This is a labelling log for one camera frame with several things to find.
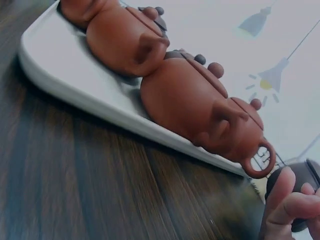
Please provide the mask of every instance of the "lid knob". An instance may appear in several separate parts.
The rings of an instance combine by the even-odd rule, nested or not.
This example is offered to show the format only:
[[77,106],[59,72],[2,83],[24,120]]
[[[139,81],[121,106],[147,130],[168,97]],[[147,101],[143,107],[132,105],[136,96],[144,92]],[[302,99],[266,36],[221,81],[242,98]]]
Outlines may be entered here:
[[143,9],[142,13],[152,21],[156,20],[156,18],[159,16],[158,11],[151,6],[148,6],[145,9]]
[[255,109],[259,110],[262,107],[262,103],[259,99],[255,98],[250,102],[250,105]]

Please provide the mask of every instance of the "clay teapot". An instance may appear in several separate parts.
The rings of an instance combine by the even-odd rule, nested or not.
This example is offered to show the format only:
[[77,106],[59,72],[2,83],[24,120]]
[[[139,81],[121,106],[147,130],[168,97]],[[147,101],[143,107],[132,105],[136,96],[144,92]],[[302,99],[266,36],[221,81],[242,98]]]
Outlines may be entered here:
[[[145,76],[140,86],[142,103],[150,118],[160,126],[188,139],[197,147],[240,163],[252,178],[266,177],[276,163],[276,152],[263,137],[263,123],[250,104],[229,98],[218,78],[223,67],[214,62],[203,66],[202,55],[193,57],[184,50],[167,52],[159,68]],[[266,147],[270,161],[256,171],[252,157]]]
[[164,59],[170,41],[161,7],[123,7],[118,0],[61,0],[60,11],[86,33],[92,54],[124,77],[143,77]]
[[153,7],[139,11],[119,3],[105,5],[87,27],[88,46],[112,71],[125,77],[146,76],[159,67],[170,45],[154,22],[158,17]]

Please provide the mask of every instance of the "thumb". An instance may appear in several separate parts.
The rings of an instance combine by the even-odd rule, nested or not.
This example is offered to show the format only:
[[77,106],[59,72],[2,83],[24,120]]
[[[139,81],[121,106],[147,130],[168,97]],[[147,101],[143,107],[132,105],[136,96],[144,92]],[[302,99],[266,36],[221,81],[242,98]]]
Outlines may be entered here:
[[320,215],[320,197],[293,192],[269,215],[269,227],[291,225],[295,219],[313,219]]

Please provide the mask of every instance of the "dark wooden surface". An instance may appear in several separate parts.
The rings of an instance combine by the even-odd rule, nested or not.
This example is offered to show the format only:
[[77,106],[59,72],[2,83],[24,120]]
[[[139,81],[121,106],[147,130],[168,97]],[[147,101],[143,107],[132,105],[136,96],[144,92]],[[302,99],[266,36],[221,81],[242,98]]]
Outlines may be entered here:
[[247,179],[27,80],[20,37],[52,3],[0,0],[0,240],[257,239],[264,206]]

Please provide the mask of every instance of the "teapot handle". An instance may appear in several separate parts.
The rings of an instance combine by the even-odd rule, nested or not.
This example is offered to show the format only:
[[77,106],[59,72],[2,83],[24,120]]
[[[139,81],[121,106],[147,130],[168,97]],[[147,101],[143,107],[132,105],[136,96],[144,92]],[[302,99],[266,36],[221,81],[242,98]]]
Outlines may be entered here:
[[270,154],[269,164],[264,170],[254,170],[251,164],[251,158],[247,158],[243,163],[241,163],[241,166],[243,170],[246,172],[246,174],[248,174],[251,178],[254,179],[262,179],[266,177],[272,171],[276,164],[276,151],[274,147],[265,138],[261,140],[259,147],[265,147]]
[[140,37],[137,58],[134,66],[134,73],[137,76],[144,77],[155,71],[160,62],[165,58],[170,41],[164,37],[154,37],[143,33]]

